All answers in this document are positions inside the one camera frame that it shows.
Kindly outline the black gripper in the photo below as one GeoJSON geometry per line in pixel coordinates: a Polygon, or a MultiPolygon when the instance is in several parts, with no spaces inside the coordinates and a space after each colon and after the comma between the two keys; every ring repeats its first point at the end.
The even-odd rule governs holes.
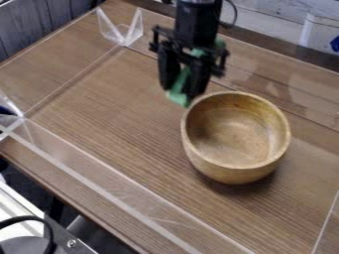
{"type": "MultiPolygon", "coordinates": [[[[223,0],[177,0],[173,28],[152,27],[149,51],[157,55],[159,79],[168,90],[180,73],[180,64],[192,59],[185,49],[215,51],[223,0]]],[[[211,59],[199,56],[189,64],[188,96],[205,92],[211,78],[211,59]]]]}

